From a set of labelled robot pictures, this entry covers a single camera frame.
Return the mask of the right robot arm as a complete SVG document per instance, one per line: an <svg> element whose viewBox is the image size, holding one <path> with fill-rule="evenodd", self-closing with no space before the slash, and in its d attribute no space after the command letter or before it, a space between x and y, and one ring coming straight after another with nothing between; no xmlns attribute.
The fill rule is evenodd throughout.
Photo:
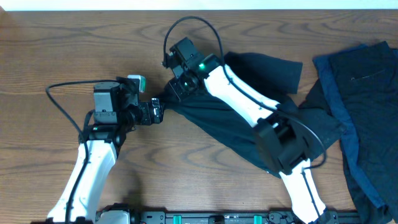
<svg viewBox="0 0 398 224"><path fill-rule="evenodd" d="M163 66L174 78L170 87L179 100L200 87L242 117L254 132L261 160L278 173L284 182L294 215L304 223L328 223L333 220L322 202L312 177L310 162L314 145L323 147L315 132L298 118L278 109L272 100L242 81L223 58L204 56L193 42L184 38L164 55Z"/></svg>

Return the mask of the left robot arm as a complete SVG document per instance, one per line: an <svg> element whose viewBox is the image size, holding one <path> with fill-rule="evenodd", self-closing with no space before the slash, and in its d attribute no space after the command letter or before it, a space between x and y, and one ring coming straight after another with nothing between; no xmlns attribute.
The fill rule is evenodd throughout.
<svg viewBox="0 0 398 224"><path fill-rule="evenodd" d="M130 75L115 80L93 80L95 107L78 128L78 158L56 206L46 223L134 223L127 205L115 203L98 211L107 176L118 159L128 133L137 125L162 122L159 99L141 102L146 79Z"/></svg>

